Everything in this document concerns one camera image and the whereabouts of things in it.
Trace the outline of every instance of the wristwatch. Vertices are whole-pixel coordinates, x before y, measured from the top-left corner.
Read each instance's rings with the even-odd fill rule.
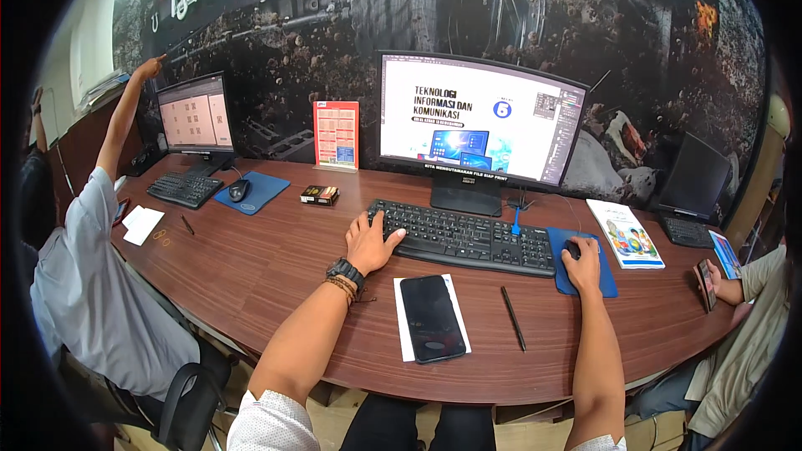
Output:
[[[356,284],[356,292],[359,293],[365,287],[365,276],[359,273],[359,270],[348,263],[345,258],[340,258],[331,265],[326,271],[326,277],[343,276]]]

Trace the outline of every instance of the small box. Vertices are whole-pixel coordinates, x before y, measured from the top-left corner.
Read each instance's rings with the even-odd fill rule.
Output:
[[[301,194],[304,204],[335,205],[340,198],[340,189],[336,186],[309,185]]]

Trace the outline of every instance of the keyboard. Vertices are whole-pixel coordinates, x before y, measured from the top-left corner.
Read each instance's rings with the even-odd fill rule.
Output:
[[[713,249],[713,239],[707,226],[685,219],[660,215],[660,224],[672,244],[686,247]]]
[[[209,200],[220,187],[223,180],[209,176],[183,175],[172,171],[164,173],[147,193],[167,203],[198,209]]]
[[[384,211],[385,239],[399,228],[406,229],[393,251],[396,255],[522,276],[553,277],[556,273],[544,228],[520,225],[520,234],[515,236],[511,223],[382,199],[367,208],[371,223],[380,210]]]

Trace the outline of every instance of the hand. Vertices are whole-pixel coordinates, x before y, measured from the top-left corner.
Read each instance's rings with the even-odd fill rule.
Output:
[[[348,244],[348,263],[353,265],[359,273],[367,276],[387,263],[393,249],[401,239],[406,236],[406,230],[400,228],[387,237],[386,242],[382,236],[384,226],[384,211],[379,211],[373,217],[373,226],[368,224],[367,211],[351,222],[346,232]]]
[[[159,72],[161,71],[161,61],[166,57],[166,54],[162,54],[157,58],[151,58],[147,60],[145,63],[137,67],[136,70],[134,70],[134,74],[141,75],[147,79],[152,79],[153,77],[159,75]]]
[[[39,103],[42,101],[42,93],[44,93],[44,89],[40,85],[36,88],[36,92],[34,93],[34,102],[30,104],[30,112],[32,114],[36,114],[38,110]]]
[[[581,295],[587,291],[599,289],[599,243],[595,238],[572,237],[571,240],[579,246],[581,256],[579,259],[571,257],[567,249],[563,249],[562,263],[566,266],[571,284]]]
[[[721,289],[721,271],[709,259],[706,259],[705,261],[707,262],[707,270],[710,272],[710,280],[713,281],[713,292],[716,294],[716,296],[718,296],[718,290]],[[702,289],[701,284],[699,285],[699,290],[701,292],[705,291]]]

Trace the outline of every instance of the black pen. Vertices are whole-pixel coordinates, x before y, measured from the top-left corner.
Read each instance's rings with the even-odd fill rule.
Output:
[[[501,286],[501,295],[504,296],[504,302],[505,304],[507,304],[507,312],[509,312],[509,318],[513,320],[513,326],[515,326],[515,334],[518,335],[518,343],[520,343],[520,349],[526,352],[526,343],[524,342],[524,335],[520,332],[518,319],[515,318],[515,312],[513,311],[513,304],[509,303],[509,296],[507,296],[507,290],[504,288],[504,286]]]
[[[184,217],[184,215],[181,215],[181,220],[184,222],[184,226],[186,226],[186,227],[187,227],[187,230],[189,231],[189,233],[190,233],[190,234],[192,234],[192,235],[194,236],[194,235],[195,235],[195,230],[193,230],[193,228],[192,228],[192,227],[189,225],[189,222],[188,222],[188,221],[187,221],[187,219]]]

